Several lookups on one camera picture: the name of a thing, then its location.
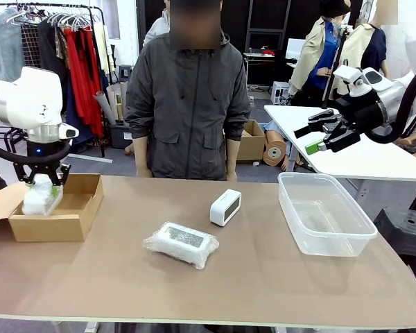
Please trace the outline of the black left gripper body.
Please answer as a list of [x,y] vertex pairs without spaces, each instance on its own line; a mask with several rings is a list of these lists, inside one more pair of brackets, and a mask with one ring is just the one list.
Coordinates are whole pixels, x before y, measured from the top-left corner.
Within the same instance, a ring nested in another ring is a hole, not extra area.
[[26,153],[28,157],[61,156],[63,151],[62,142],[39,143],[26,141]]

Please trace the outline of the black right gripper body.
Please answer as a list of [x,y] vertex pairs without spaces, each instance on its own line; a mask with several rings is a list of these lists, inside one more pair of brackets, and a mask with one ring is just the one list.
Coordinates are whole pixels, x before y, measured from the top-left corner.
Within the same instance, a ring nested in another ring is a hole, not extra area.
[[335,107],[348,124],[354,125],[360,133],[366,133],[384,123],[379,101],[379,96],[375,91],[359,97],[346,94],[336,100]]

